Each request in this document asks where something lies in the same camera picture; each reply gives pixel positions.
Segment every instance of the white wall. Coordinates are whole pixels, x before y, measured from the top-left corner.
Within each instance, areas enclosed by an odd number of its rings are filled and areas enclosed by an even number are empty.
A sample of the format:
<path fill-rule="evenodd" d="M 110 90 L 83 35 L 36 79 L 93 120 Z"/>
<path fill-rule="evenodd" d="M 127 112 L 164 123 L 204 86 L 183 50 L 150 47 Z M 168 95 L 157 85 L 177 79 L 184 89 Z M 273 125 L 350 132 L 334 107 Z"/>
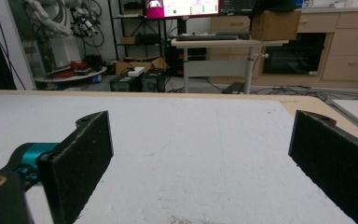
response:
<path fill-rule="evenodd" d="M 22 83 L 26 90 L 34 89 L 34 81 L 32 79 L 31 70 L 28 63 L 25 61 L 24 50 L 22 48 L 21 40 L 17 32 L 16 25 L 14 23 L 12 14 L 10 12 L 7 0 L 0 1 L 0 21 L 7 41 L 7 47 L 9 52 L 9 58 L 14 68 L 16 69 Z M 4 39 L 0 31 L 0 41 L 4 45 Z M 18 90 L 24 90 L 20 83 L 19 78 L 13 71 L 13 78 Z"/>

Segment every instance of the shelf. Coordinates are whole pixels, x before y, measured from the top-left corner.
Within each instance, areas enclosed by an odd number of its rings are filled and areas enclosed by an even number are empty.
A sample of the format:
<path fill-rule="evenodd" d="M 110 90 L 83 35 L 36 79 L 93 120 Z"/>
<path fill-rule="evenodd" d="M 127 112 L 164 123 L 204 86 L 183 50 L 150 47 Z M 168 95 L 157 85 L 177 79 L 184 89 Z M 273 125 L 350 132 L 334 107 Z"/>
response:
<path fill-rule="evenodd" d="M 34 79 L 35 82 L 65 82 L 65 81 L 75 81 L 75 80 L 79 80 L 79 79 L 83 79 L 83 78 L 88 78 L 88 77 L 95 77 L 97 75 L 102 74 L 104 71 L 106 71 L 106 67 L 103 67 L 101 69 L 101 71 L 99 72 L 93 72 L 93 73 L 89 73 L 86 76 L 74 76 L 74 77 L 66 77 L 66 78 L 43 78 L 43 77 L 36 77 Z"/>
<path fill-rule="evenodd" d="M 122 47 L 124 49 L 124 56 L 125 57 L 129 57 L 129 53 L 127 50 L 127 47 L 145 47 L 144 51 L 145 51 L 145 56 L 149 56 L 149 52 L 150 50 L 154 50 L 154 49 L 148 49 L 148 46 L 152 46 L 152 47 L 159 47 L 159 56 L 162 57 L 162 38 L 165 35 L 162 35 L 161 32 L 161 20 L 148 20 L 146 17 L 140 15 L 140 14 L 130 14 L 130 15 L 123 15 L 123 11 L 121 9 L 122 4 L 121 4 L 121 0 L 117 0 L 118 6 L 119 6 L 119 14 L 120 15 L 113 15 L 112 12 L 112 7 L 111 7 L 111 0 L 107 0 L 108 1 L 108 6 L 109 6 L 109 14 L 110 14 L 110 19 L 111 19 L 111 26 L 112 26 L 112 33 L 113 33 L 113 38 L 114 38 L 114 44 L 115 44 L 115 52 L 116 55 L 118 57 L 118 50 L 117 47 Z M 153 43 L 153 44 L 143 44 L 143 43 L 139 43 L 139 44 L 120 44 L 118 43 L 118 41 L 120 41 L 120 36 L 116 35 L 116 30 L 115 30 L 115 23 L 114 20 L 120 20 L 121 23 L 121 33 L 123 34 L 123 36 L 135 36 L 135 34 L 143 34 L 143 35 L 147 35 L 147 33 L 152 33 L 154 32 L 155 34 L 158 35 L 159 37 L 159 41 L 158 43 Z"/>

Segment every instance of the black cable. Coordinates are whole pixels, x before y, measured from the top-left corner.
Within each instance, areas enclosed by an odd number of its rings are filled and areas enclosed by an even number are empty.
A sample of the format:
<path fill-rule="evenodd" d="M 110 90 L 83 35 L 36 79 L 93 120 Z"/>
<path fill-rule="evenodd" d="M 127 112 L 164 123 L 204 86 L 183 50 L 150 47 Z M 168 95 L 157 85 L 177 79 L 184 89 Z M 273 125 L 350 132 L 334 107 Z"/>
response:
<path fill-rule="evenodd" d="M 5 42 L 5 47 L 6 47 L 6 49 L 5 49 L 4 46 L 2 45 L 1 41 L 0 41 L 0 47 L 1 47 L 1 50 L 3 51 L 3 53 L 4 53 L 4 56 L 5 56 L 6 59 L 7 59 L 8 68 L 9 68 L 9 73 L 10 73 L 11 76 L 13 77 L 13 70 L 14 70 L 17 79 L 19 80 L 19 82 L 20 82 L 20 84 L 22 85 L 22 87 L 26 90 L 26 88 L 25 88 L 25 86 L 24 86 L 24 83 L 22 82 L 22 80 L 21 80 L 19 74 L 17 73 L 16 68 L 14 67 L 13 63 L 12 63 L 11 60 L 10 60 L 10 57 L 9 57 L 9 54 L 8 54 L 8 47 L 7 47 L 7 42 L 6 42 L 6 36 L 5 36 L 5 33 L 4 33 L 4 31 L 3 31 L 3 28 L 2 28 L 1 20 L 0 20 L 0 30 L 1 30 L 2 37 L 3 37 L 4 42 Z"/>
<path fill-rule="evenodd" d="M 95 4 L 97 4 L 98 8 L 100 9 L 100 14 L 95 13 L 97 18 L 99 18 L 103 14 L 103 8 L 101 7 L 101 5 L 97 1 L 94 1 L 94 0 L 89 1 L 89 8 L 91 8 L 90 7 L 90 2 L 94 2 Z"/>
<path fill-rule="evenodd" d="M 46 36 L 45 28 L 42 25 L 40 25 L 40 26 L 37 25 L 37 23 L 40 24 L 41 22 L 39 20 L 33 19 L 33 17 L 30 16 L 30 14 L 28 12 L 28 10 L 29 10 L 28 8 L 29 8 L 29 5 L 27 3 L 25 3 L 22 9 L 24 10 L 25 15 L 27 15 L 28 22 L 31 25 L 31 29 L 32 29 L 32 33 L 33 33 L 34 37 L 37 39 L 37 41 L 40 41 L 41 43 L 46 43 L 48 37 Z"/>
<path fill-rule="evenodd" d="M 1 19 L 0 19 L 0 29 L 1 29 L 1 34 L 2 34 L 2 37 L 4 38 L 4 43 L 5 43 L 5 48 L 6 48 L 6 56 L 7 56 L 7 60 L 10 62 L 10 57 L 8 55 L 8 47 L 7 47 L 7 41 L 6 41 L 6 37 L 5 37 L 5 33 L 4 33 L 4 29 L 2 28 L 2 23 L 1 23 Z M 9 67 L 10 69 L 10 73 L 11 75 L 13 76 L 13 71 L 12 71 L 12 68 L 11 66 Z"/>
<path fill-rule="evenodd" d="M 93 47 L 93 48 L 98 48 L 98 47 L 102 46 L 103 43 L 104 43 L 104 35 L 103 35 L 103 31 L 100 29 L 100 27 L 99 27 L 98 25 L 95 25 L 95 26 L 96 26 L 96 27 L 98 28 L 98 30 L 100 31 L 99 33 L 101 34 L 102 42 L 101 42 L 100 44 L 98 44 L 98 45 L 95 44 L 94 35 L 91 36 L 93 44 L 88 43 L 86 40 L 84 40 L 84 38 L 82 38 L 82 40 L 83 40 L 83 42 L 85 42 L 88 46 Z"/>
<path fill-rule="evenodd" d="M 217 88 L 218 90 L 220 90 L 220 91 L 223 91 L 224 89 L 221 89 L 220 87 L 218 87 L 218 86 L 215 86 L 212 82 L 211 82 L 211 80 L 209 80 L 209 78 L 208 77 L 206 77 L 206 80 L 208 81 L 208 83 L 211 85 L 211 86 L 213 86 L 213 87 L 215 87 L 215 88 Z"/>
<path fill-rule="evenodd" d="M 169 75 L 167 76 L 167 79 L 165 80 L 165 85 L 164 85 L 164 89 L 167 90 L 167 84 L 170 82 L 171 80 L 171 74 L 169 73 Z"/>
<path fill-rule="evenodd" d="M 167 92 L 181 93 L 181 92 L 183 91 L 183 88 L 184 88 L 184 87 L 178 88 L 178 89 L 172 89 L 172 90 L 167 91 Z"/>
<path fill-rule="evenodd" d="M 86 41 L 84 41 L 83 37 L 81 38 L 81 40 L 83 41 L 84 58 L 87 58 Z"/>

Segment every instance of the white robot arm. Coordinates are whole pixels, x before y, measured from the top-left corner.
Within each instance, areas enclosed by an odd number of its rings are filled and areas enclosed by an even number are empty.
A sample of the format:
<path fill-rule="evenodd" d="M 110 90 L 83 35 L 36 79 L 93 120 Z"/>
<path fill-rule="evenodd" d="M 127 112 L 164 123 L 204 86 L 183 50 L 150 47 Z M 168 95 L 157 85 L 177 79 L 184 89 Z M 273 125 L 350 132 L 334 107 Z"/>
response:
<path fill-rule="evenodd" d="M 96 22 L 94 8 L 90 7 L 89 0 L 23 0 L 29 5 L 32 18 L 46 27 L 47 36 L 92 36 L 98 34 L 91 22 Z M 67 15 L 70 8 L 74 22 L 70 23 Z"/>

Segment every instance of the black equipment box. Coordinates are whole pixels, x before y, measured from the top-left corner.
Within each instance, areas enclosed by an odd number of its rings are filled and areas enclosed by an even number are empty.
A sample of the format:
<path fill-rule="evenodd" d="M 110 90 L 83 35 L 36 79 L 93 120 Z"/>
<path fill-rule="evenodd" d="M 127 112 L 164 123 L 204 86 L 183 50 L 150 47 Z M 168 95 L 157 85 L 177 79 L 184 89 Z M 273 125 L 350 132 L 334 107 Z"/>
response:
<path fill-rule="evenodd" d="M 163 69 L 149 70 L 142 76 L 142 91 L 165 92 L 166 76 Z"/>
<path fill-rule="evenodd" d="M 110 91 L 138 91 L 142 90 L 141 76 L 129 77 L 124 73 L 110 82 Z"/>

